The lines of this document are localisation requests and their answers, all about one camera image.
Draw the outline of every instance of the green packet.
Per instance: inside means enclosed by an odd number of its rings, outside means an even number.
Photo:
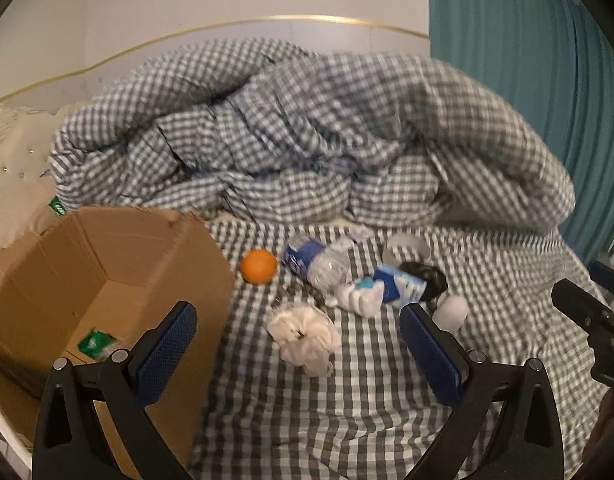
[[[78,343],[78,350],[94,361],[104,361],[118,348],[121,348],[118,339],[95,328]]]
[[[65,216],[67,214],[67,208],[60,201],[57,195],[52,198],[52,201],[49,203],[49,207],[52,208],[53,212],[55,212],[58,216]]]

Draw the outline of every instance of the crumpled tissue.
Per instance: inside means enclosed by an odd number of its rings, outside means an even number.
[[[316,307],[290,303],[281,306],[267,323],[269,335],[280,345],[280,358],[302,366],[309,377],[325,376],[329,355],[340,348],[340,331]]]

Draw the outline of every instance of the blue gripper pad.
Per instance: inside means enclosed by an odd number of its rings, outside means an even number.
[[[420,316],[416,312],[415,306],[420,309]],[[421,316],[425,316],[428,323],[434,323],[418,304],[409,304],[401,309],[402,338],[438,402],[456,408],[463,398],[462,375],[464,374],[452,362],[452,359],[434,337],[432,333],[434,328],[436,329],[434,332],[437,332],[437,334],[441,333],[440,329],[435,324],[433,327],[426,326],[421,320]]]
[[[194,306],[180,301],[158,328],[148,331],[136,343],[138,347],[145,339],[150,343],[147,348],[151,350],[139,358],[137,368],[130,369],[138,405],[145,407],[161,398],[169,379],[196,335],[197,324],[198,317]],[[149,332],[159,338],[151,341]]]

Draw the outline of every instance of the crumpled blanket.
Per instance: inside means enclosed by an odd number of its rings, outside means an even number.
[[[149,60],[63,124],[69,209],[227,209],[263,222],[430,224],[454,205],[548,233],[572,183],[501,97],[424,57],[214,41]]]

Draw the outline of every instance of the crushed water bottle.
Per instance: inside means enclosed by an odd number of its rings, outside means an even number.
[[[346,252],[321,244],[304,234],[294,235],[289,240],[283,263],[303,281],[323,293],[346,283],[351,265]]]

